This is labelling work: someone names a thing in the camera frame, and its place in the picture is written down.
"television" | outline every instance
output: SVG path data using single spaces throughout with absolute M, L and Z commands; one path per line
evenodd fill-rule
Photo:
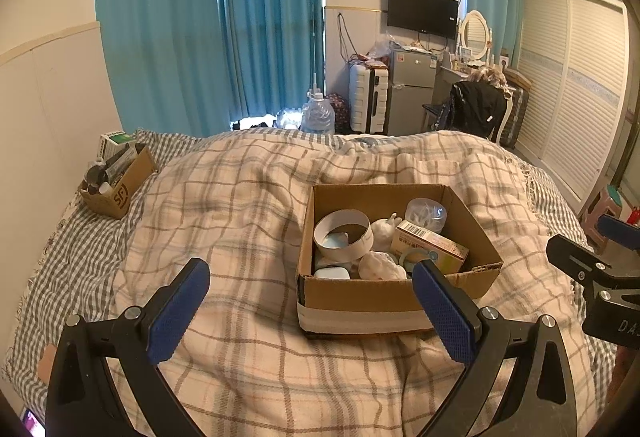
M 386 24 L 455 39 L 457 0 L 389 0 Z

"bolt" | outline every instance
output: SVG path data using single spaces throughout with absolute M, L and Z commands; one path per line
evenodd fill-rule
M 142 309 L 137 306 L 129 307 L 126 311 L 124 311 L 124 318 L 127 320 L 137 320 L 140 318 L 142 314 Z
M 72 314 L 66 319 L 67 327 L 75 327 L 80 323 L 80 317 L 77 314 Z
M 498 311 L 493 307 L 482 307 L 482 316 L 487 318 L 488 320 L 495 320 L 498 318 Z
M 543 315 L 542 322 L 549 328 L 554 327 L 556 325 L 556 320 L 554 319 L 553 316 L 549 316 L 549 314 Z

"large water jug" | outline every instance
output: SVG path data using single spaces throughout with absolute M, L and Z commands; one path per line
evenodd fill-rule
M 309 134 L 333 134 L 335 132 L 334 107 L 321 92 L 308 91 L 309 101 L 302 106 L 300 130 Z

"wardrobe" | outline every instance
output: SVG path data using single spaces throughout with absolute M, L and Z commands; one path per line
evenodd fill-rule
M 617 0 L 524 0 L 518 70 L 532 80 L 516 149 L 579 212 L 604 175 L 626 111 L 629 39 Z

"blue gripper pad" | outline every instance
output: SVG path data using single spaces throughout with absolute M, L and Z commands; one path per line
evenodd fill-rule
M 161 287 L 149 300 L 145 309 L 150 304 L 159 306 L 157 313 L 149 313 L 155 318 L 147 329 L 146 355 L 153 365 L 167 361 L 174 355 L 209 291 L 209 281 L 209 264 L 199 258 L 191 258 L 172 283 Z
M 601 215 L 596 224 L 598 233 L 631 249 L 640 249 L 640 227 L 632 226 L 609 215 Z
M 459 311 L 444 287 L 422 263 L 414 267 L 412 282 L 414 294 L 436 329 L 449 357 L 469 366 L 476 358 L 473 327 Z

